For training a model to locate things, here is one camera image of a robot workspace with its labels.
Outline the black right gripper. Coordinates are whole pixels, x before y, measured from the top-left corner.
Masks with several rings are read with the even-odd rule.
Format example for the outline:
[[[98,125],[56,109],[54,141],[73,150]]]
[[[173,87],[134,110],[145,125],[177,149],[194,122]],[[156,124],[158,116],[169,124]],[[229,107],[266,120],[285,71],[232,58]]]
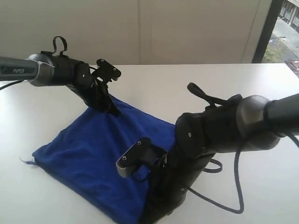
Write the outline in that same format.
[[[155,224],[172,213],[214,157],[205,134],[206,113],[183,113],[175,124],[175,141],[159,170],[151,173],[140,223]]]

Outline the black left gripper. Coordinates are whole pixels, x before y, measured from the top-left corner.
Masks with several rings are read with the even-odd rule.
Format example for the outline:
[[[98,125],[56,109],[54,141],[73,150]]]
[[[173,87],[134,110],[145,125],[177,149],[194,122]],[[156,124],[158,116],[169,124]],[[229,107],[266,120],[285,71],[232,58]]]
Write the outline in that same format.
[[[91,66],[84,62],[68,62],[72,74],[71,82],[66,87],[79,96],[84,103],[100,112],[120,116],[121,111],[114,104],[108,93],[108,86],[90,72]]]

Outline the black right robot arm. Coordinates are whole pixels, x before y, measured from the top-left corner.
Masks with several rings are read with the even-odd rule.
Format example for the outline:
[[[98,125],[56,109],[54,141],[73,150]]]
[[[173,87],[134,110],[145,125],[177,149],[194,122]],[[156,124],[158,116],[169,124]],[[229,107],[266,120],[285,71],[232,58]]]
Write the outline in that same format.
[[[215,154],[269,150],[298,133],[298,95],[272,101],[258,95],[231,98],[201,113],[182,114],[172,148],[150,175],[138,222],[154,224],[179,207]]]

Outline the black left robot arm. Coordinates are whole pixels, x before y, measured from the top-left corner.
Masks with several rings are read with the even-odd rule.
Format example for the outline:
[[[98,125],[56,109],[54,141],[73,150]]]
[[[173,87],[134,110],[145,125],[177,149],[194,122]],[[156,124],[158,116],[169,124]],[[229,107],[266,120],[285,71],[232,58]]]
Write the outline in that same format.
[[[53,56],[42,51],[26,60],[1,57],[1,81],[27,80],[32,86],[66,86],[84,103],[99,112],[114,116],[121,114],[108,92],[108,83],[116,81],[121,71],[104,59],[96,62],[97,68],[72,59],[64,54]]]

